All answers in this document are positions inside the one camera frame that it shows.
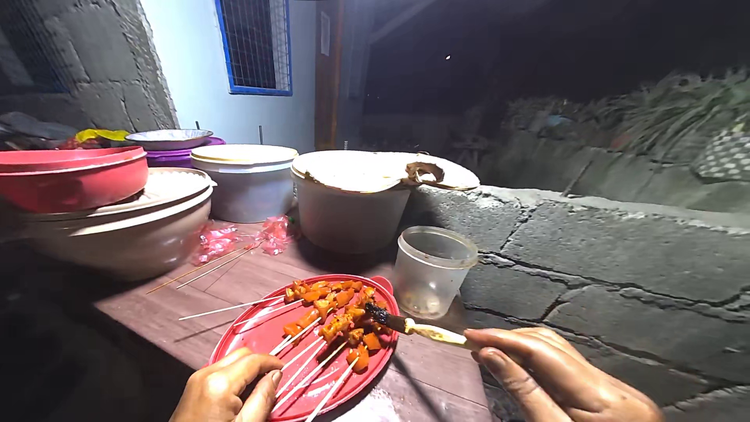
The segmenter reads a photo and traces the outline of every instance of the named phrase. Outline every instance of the basting brush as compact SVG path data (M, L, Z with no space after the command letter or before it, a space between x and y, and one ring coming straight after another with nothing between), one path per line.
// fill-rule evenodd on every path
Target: basting brush
M373 321L383 324L391 330L398 331L406 335L419 334L436 342L447 343L450 345L467 348L471 351L479 351L482 347L469 341L466 337L433 325L417 324L411 318L396 316L390 314L383 308L376 306L374 303L366 303L365 310L372 316Z

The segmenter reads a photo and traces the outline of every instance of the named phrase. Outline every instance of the yellow plastic bag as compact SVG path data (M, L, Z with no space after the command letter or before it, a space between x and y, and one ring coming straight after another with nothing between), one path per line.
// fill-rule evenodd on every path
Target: yellow plastic bag
M86 129L76 134L76 140L79 143L86 142L89 139L103 137L109 140L125 140L130 132L128 131L108 131L104 129Z

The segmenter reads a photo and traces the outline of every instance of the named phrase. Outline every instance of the clear plastic cup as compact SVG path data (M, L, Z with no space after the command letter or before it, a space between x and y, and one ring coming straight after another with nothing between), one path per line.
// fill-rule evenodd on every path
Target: clear plastic cup
M444 316L476 262L474 242L454 231L407 228L398 237L393 275L399 308L420 318Z

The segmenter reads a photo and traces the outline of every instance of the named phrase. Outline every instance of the pink plastic bag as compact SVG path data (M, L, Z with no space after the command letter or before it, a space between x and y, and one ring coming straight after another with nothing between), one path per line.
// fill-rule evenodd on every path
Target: pink plastic bag
M279 255L294 239L287 216L268 217L253 241L253 248L260 246L269 255Z
M241 237L233 224L209 221L200 232L200 246L193 264L202 265L235 251Z

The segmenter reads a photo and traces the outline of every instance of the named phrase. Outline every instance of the wooden table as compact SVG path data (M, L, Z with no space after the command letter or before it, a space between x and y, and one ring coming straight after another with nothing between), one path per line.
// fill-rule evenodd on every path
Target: wooden table
M248 233L254 233L259 227L240 226ZM276 256L266 255L259 249L247 253L179 290L175 289L179 285L175 282L146 294L193 268L185 264L150 283L99 300L95 306L173 357L198 369L208 362L219 338L243 309L186 321L177 321L179 317L257 300L294 279L326 273L387 278L394 256L392 248L366 258L334 256L302 240ZM455 316L457 313L451 311L442 325L459 329L461 317ZM360 396L341 409L322 415L320 420L481 422L492 419L479 368L467 350L420 336L400 336L396 352L383 374Z

